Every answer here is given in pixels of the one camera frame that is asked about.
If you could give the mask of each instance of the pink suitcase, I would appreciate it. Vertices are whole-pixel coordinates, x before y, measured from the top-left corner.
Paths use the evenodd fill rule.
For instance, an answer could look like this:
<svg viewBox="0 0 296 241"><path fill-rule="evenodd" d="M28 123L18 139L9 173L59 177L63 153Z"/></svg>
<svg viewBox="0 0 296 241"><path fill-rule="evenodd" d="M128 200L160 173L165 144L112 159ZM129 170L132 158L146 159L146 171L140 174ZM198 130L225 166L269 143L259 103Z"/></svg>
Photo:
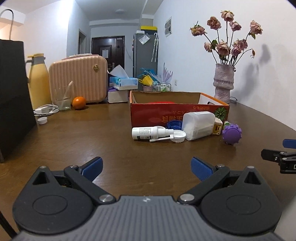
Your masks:
<svg viewBox="0 0 296 241"><path fill-rule="evenodd" d="M73 81L72 97L83 96L87 103L101 102L107 97L107 60L99 55L76 55L53 63L49 68L51 99L57 104L55 89Z"/></svg>

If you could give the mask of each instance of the orange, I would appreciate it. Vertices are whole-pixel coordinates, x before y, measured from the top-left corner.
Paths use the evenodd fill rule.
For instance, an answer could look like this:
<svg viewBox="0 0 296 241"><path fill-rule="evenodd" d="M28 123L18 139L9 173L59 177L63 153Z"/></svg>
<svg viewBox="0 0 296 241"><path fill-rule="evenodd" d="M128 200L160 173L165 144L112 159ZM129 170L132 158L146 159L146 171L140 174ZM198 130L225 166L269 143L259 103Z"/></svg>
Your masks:
<svg viewBox="0 0 296 241"><path fill-rule="evenodd" d="M76 110L82 110L86 105L86 99L84 97L76 97L72 102L73 107Z"/></svg>

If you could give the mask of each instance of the water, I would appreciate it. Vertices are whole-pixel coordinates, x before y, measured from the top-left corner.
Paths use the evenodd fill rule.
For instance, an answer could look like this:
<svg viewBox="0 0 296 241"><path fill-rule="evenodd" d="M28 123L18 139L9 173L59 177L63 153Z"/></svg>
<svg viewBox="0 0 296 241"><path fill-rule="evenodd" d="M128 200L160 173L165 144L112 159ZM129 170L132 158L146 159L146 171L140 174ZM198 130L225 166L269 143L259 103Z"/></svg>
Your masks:
<svg viewBox="0 0 296 241"><path fill-rule="evenodd" d="M60 111L69 110L71 109L71 98L66 98L63 100L57 101L57 106L59 107Z"/></svg>

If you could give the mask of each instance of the pink vase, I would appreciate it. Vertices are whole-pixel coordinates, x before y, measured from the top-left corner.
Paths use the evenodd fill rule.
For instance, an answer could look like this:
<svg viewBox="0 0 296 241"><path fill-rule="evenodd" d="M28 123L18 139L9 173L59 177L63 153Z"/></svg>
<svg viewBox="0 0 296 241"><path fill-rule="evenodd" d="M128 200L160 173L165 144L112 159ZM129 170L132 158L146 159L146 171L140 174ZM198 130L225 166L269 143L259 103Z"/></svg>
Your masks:
<svg viewBox="0 0 296 241"><path fill-rule="evenodd" d="M230 102L230 90L234 89L234 67L228 64L216 64L214 83L215 98L227 104Z"/></svg>

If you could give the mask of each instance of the green plant graphic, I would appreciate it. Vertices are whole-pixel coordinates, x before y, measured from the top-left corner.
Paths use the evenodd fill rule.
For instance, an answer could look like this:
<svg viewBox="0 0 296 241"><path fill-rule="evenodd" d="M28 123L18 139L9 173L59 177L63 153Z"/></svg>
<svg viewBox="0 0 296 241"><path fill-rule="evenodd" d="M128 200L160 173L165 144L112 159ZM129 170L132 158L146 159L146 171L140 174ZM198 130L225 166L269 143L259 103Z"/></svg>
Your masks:
<svg viewBox="0 0 296 241"><path fill-rule="evenodd" d="M219 118L222 122L224 122L227 110L224 107L219 107L214 114L215 117Z"/></svg>

